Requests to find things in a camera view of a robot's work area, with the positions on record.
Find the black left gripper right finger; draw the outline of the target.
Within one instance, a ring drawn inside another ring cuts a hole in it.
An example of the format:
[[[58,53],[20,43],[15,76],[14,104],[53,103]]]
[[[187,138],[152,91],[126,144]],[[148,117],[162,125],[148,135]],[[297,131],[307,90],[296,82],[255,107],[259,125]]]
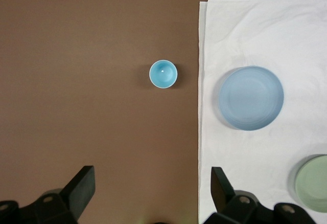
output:
[[[216,208],[205,223],[314,223],[300,206],[277,203],[264,207],[255,195],[235,191],[221,167],[211,169],[211,196]]]

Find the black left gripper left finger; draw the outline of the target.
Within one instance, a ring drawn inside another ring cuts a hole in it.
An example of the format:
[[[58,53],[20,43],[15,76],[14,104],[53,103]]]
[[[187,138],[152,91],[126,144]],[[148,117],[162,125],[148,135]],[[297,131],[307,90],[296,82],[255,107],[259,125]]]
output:
[[[14,200],[1,201],[1,223],[77,223],[95,190],[95,168],[84,166],[65,187],[25,207]]]

